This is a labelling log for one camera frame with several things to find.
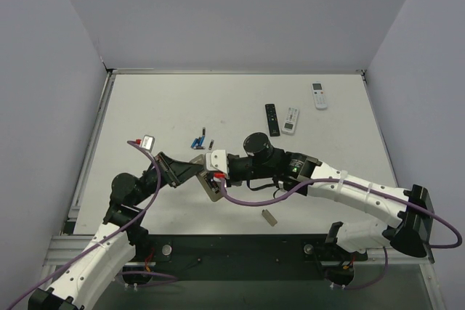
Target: gray wall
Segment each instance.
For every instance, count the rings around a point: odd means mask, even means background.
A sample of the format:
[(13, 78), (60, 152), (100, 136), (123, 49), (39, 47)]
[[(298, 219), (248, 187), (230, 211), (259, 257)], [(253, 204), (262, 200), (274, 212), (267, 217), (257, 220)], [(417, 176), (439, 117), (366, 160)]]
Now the gray wall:
[(110, 68), (355, 71), (405, 0), (71, 0)]
[[(399, 182), (422, 184), (465, 232), (464, 0), (407, 0), (368, 69), (368, 89)], [(439, 224), (434, 242), (452, 242)], [(436, 250), (449, 309), (465, 303), (465, 248)]]
[(69, 0), (0, 0), (0, 309), (39, 278), (105, 69)]

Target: robotic arm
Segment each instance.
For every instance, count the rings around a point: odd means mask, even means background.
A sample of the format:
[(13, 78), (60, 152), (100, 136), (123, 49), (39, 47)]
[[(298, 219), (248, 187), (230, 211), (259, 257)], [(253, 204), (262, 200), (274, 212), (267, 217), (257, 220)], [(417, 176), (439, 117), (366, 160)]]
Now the robotic arm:
[[(432, 218), (404, 203), (414, 203), (433, 212), (425, 188), (416, 185), (412, 190), (390, 188), (350, 176), (311, 156), (275, 148), (263, 133), (247, 137), (243, 147), (246, 157), (215, 150), (191, 163), (173, 160), (160, 152), (154, 159), (161, 170), (160, 178), (153, 166), (139, 178), (131, 174), (117, 175), (111, 184), (110, 207), (86, 247), (92, 251), (70, 266), (47, 291), (37, 289), (29, 299), (28, 308), (92, 309), (121, 268), (134, 257), (144, 258), (152, 248), (148, 231), (140, 226), (143, 214), (136, 223), (117, 232), (141, 213), (135, 206), (149, 198), (157, 186), (178, 187), (194, 176), (212, 201), (225, 196), (238, 204), (242, 202), (229, 197), (224, 187), (270, 178), (278, 189), (289, 191), (302, 183), (296, 191), (301, 195), (328, 198), (378, 219), (359, 224), (335, 222), (326, 236), (328, 245), (337, 245), (348, 253), (364, 253), (366, 248), (391, 245), (409, 256), (427, 255)], [(311, 185), (303, 185), (310, 180)], [(374, 194), (380, 191), (400, 202)]]

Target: small remote control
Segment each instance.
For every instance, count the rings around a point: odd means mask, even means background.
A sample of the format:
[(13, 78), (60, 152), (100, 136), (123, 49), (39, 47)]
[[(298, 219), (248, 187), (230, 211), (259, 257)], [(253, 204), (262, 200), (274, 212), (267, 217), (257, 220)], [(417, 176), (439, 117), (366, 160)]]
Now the small remote control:
[(312, 95), (317, 109), (326, 109), (328, 107), (321, 82), (317, 81), (312, 84)]
[(264, 109), (267, 112), (268, 129), (270, 130), (270, 137), (277, 137), (279, 133), (278, 117), (276, 115), (275, 105), (264, 105)]
[(289, 108), (288, 115), (286, 116), (286, 121), (284, 121), (284, 126), (281, 131), (284, 134), (294, 134), (296, 130), (297, 117), (299, 116), (298, 108)]

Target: white tabletop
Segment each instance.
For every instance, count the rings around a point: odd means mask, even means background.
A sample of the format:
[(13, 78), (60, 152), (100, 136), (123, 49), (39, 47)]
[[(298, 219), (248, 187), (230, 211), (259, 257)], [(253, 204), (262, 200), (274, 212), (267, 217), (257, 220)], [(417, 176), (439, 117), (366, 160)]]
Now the white tabletop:
[[(320, 81), (327, 110), (316, 110), (310, 85)], [(206, 127), (207, 146), (245, 156), (243, 140), (268, 134), (264, 105), (275, 103), (280, 127), (288, 107), (300, 109), (293, 136), (270, 137), (275, 147), (301, 152), (379, 184), (394, 186), (388, 157), (362, 79), (358, 75), (119, 75), (105, 115), (91, 171), (81, 199), (75, 234), (94, 234), (108, 209), (110, 185), (121, 172), (140, 176), (146, 157), (128, 139), (155, 136), (153, 153), (189, 161), (190, 149)], [(270, 182), (252, 182), (256, 186)], [(274, 189), (229, 193), (242, 200), (272, 198)], [(278, 220), (271, 227), (262, 208), (210, 201), (196, 178), (161, 190), (143, 227), (151, 234), (312, 234), (326, 233), (335, 221), (371, 219), (339, 203), (295, 194), (266, 207)]]

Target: black cable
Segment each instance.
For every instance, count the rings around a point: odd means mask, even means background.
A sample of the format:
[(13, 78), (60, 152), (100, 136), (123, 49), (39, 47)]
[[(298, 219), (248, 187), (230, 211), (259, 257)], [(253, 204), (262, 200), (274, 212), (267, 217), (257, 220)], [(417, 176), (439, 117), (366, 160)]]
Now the black cable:
[(250, 188), (250, 181), (247, 180), (246, 183), (247, 183), (247, 187), (248, 187), (252, 192), (258, 192), (259, 190), (267, 189), (267, 188), (273, 188), (273, 187), (275, 186), (274, 183), (270, 183), (270, 184), (262, 185), (262, 186), (260, 186), (260, 187)]

